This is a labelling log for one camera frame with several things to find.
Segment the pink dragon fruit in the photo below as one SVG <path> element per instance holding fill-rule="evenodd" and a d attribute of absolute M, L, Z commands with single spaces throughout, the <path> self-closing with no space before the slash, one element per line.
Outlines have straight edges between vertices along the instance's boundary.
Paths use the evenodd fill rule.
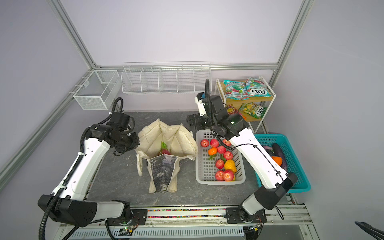
<path fill-rule="evenodd" d="M 161 142 L 161 150 L 160 150 L 159 155 L 163 155 L 163 154 L 171 155 L 171 153 L 168 150 L 168 146 L 165 142 Z"/>

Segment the cream canvas grocery bag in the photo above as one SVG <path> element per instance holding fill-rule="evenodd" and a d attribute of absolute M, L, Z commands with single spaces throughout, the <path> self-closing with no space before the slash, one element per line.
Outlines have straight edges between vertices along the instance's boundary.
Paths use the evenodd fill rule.
<path fill-rule="evenodd" d="M 194 161 L 198 146 L 193 133 L 182 124 L 168 125 L 156 120 L 138 134 L 140 144 L 135 149 L 137 170 L 141 177 L 147 168 L 150 183 L 149 193 L 177 192 L 177 175 L 180 161 Z"/>

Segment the yellow pear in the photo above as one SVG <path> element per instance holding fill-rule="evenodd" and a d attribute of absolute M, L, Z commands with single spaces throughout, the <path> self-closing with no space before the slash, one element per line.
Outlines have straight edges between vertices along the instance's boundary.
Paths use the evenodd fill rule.
<path fill-rule="evenodd" d="M 233 174 L 237 173 L 237 168 L 234 160 L 227 160 L 224 164 L 225 171 L 231 171 Z"/>

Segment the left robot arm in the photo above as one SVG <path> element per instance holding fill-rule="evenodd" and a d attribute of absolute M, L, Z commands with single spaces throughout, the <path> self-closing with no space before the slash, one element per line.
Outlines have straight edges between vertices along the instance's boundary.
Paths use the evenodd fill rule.
<path fill-rule="evenodd" d="M 86 128 L 80 139 L 80 150 L 63 180 L 49 195 L 42 195 L 38 206 L 44 211 L 38 238 L 46 238 L 48 219 L 72 225 L 73 229 L 64 236 L 67 240 L 77 229 L 89 224 L 110 219 L 129 224 L 134 217 L 131 205 L 125 201 L 88 202 L 85 200 L 92 181 L 109 149 L 116 157 L 139 146 L 138 134 L 134 132 L 135 120 L 117 110 L 124 100 L 118 97 L 109 116 L 101 122 Z"/>

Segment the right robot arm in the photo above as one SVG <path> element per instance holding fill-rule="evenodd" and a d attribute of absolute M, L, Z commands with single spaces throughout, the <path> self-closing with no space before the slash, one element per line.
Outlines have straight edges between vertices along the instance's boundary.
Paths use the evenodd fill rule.
<path fill-rule="evenodd" d="M 239 205 L 234 216 L 237 221 L 250 223 L 266 210 L 272 210 L 298 177 L 272 159 L 240 114 L 228 114 L 221 97 L 211 95 L 210 86 L 211 81 L 206 79 L 204 92 L 195 97 L 199 113 L 188 116 L 187 122 L 198 131 L 210 130 L 220 144 L 221 138 L 228 140 L 228 148 L 238 150 L 261 178 L 263 185 Z"/>

